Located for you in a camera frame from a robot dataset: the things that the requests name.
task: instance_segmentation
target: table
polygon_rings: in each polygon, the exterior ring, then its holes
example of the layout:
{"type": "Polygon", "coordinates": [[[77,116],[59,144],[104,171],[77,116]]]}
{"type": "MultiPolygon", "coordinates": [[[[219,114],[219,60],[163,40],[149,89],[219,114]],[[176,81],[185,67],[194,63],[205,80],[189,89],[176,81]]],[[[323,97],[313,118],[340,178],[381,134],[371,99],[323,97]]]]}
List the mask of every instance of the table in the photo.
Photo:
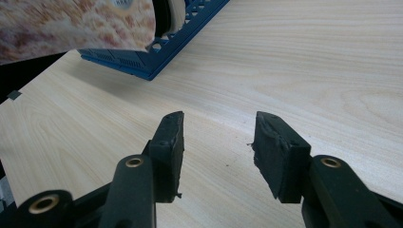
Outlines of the table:
{"type": "Polygon", "coordinates": [[[77,199],[182,110],[183,196],[159,227],[303,227],[253,164],[256,112],[402,202],[402,74],[402,1],[232,0],[152,82],[66,54],[1,104],[0,158],[17,204],[77,199]]]}

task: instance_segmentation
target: plastic crate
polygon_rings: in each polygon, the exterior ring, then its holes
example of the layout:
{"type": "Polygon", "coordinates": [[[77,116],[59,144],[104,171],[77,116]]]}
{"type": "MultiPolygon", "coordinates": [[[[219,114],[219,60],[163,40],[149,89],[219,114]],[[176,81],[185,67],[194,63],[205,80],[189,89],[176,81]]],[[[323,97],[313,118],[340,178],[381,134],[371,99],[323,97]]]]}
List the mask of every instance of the plastic crate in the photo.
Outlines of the plastic crate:
{"type": "Polygon", "coordinates": [[[148,52],[116,49],[78,51],[83,59],[151,81],[228,1],[185,0],[186,18],[182,29],[162,38],[156,37],[148,52]]]}

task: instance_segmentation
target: blue plastic basket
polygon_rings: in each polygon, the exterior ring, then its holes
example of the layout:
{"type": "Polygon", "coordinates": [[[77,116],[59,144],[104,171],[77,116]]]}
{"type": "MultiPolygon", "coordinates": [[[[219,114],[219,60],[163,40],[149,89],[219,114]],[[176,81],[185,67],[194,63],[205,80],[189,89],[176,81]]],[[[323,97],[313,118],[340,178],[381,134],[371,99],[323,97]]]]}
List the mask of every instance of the blue plastic basket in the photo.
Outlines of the blue plastic basket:
{"type": "Polygon", "coordinates": [[[148,52],[114,49],[78,51],[83,59],[151,81],[228,1],[185,0],[186,18],[182,29],[156,38],[148,52]]]}

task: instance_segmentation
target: basket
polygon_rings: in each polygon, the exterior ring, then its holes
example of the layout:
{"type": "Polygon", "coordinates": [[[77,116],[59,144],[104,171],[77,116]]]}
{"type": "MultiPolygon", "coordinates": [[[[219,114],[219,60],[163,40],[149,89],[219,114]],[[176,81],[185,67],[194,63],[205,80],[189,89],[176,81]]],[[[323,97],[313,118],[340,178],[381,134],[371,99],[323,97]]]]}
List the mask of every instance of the basket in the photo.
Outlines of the basket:
{"type": "Polygon", "coordinates": [[[116,49],[79,49],[78,52],[83,59],[151,81],[228,1],[185,0],[182,29],[156,37],[148,52],[116,49]]]}

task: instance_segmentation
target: light wood surface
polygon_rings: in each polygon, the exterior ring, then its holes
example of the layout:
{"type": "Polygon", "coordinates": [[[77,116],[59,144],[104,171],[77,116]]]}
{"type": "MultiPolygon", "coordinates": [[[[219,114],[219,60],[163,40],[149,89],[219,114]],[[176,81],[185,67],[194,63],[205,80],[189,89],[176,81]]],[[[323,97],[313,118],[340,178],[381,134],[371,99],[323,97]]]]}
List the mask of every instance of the light wood surface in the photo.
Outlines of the light wood surface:
{"type": "Polygon", "coordinates": [[[303,227],[253,164],[258,110],[403,202],[403,1],[231,0],[152,82],[69,52],[0,106],[0,158],[18,204],[76,199],[185,113],[182,199],[159,227],[303,227]]]}

